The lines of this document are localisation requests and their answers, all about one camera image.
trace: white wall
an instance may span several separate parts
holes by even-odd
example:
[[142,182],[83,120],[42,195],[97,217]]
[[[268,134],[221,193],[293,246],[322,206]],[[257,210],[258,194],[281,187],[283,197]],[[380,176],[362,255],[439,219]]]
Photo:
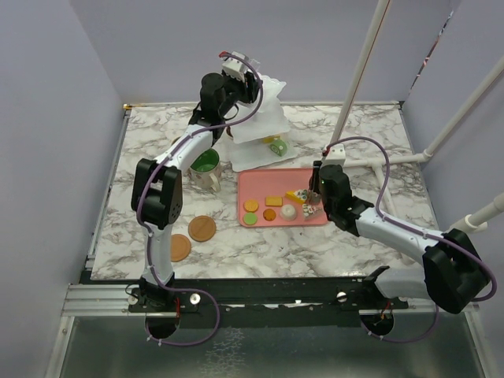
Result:
[[[345,98],[377,0],[70,0],[124,102],[195,101],[237,50],[287,81],[284,100]],[[458,0],[392,2],[358,93],[404,100]]]
[[120,99],[67,0],[0,11],[0,372],[44,374],[98,216]]
[[[504,2],[464,0],[404,105],[415,150],[422,151],[504,54]],[[463,120],[454,137],[424,167],[441,228],[487,205],[504,191],[504,79]],[[486,333],[504,372],[504,216],[472,234],[501,288],[482,304]]]

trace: marble countertop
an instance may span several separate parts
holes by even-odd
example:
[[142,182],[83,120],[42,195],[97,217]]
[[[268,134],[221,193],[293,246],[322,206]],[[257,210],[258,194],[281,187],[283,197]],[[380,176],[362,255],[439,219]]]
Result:
[[[339,106],[284,106],[291,122],[291,142],[298,157],[268,168],[311,167],[331,138]],[[110,192],[98,241],[93,280],[137,279],[144,266],[144,237],[130,208],[133,175],[141,158],[166,150],[187,127],[192,107],[133,108]],[[410,144],[395,105],[354,106],[343,137],[365,135],[382,143],[390,155],[410,154]],[[228,160],[226,135],[215,145],[223,175],[219,193],[204,191],[183,178],[183,210],[173,233],[188,235],[187,225],[198,215],[217,224],[208,242],[192,242],[191,254],[174,263],[178,278],[273,278],[351,276],[372,272],[381,265],[408,267],[399,253],[372,240],[355,238],[334,224],[320,227],[244,228],[237,220],[237,173]],[[366,142],[346,144],[349,159],[379,156]],[[345,169],[354,194],[375,202],[379,190],[371,169]],[[418,165],[392,165],[389,183],[402,219],[435,227]]]

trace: wooden coaster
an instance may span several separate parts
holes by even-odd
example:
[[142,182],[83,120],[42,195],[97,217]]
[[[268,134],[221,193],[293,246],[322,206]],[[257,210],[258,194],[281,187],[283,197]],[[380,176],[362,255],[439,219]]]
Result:
[[212,239],[216,230],[215,221],[206,215],[196,217],[189,224],[189,236],[197,242],[206,242]]
[[172,235],[172,262],[182,261],[190,252],[191,241],[185,235]]

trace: green mug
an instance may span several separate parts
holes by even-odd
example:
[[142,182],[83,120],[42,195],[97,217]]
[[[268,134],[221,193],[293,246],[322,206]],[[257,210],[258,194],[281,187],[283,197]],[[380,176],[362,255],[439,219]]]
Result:
[[213,148],[199,155],[190,167],[191,178],[201,189],[221,191],[221,158]]

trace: pink tray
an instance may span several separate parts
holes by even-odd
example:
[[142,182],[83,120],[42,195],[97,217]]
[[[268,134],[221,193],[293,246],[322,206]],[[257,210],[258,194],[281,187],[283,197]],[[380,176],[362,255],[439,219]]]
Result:
[[[310,220],[304,220],[302,216],[302,205],[285,198],[287,191],[297,191],[308,187],[309,178],[312,175],[310,168],[292,169],[253,169],[243,171],[238,175],[238,220],[245,227],[274,227],[274,226],[320,226],[327,224],[328,220],[324,213]],[[279,195],[283,198],[283,204],[290,203],[298,211],[298,217],[289,222],[280,216],[280,207],[265,206],[265,198],[268,195]],[[256,211],[258,222],[253,226],[248,226],[243,222],[246,211],[243,203],[247,199],[257,199],[259,209]],[[267,221],[262,213],[266,209],[274,209],[276,218]]]

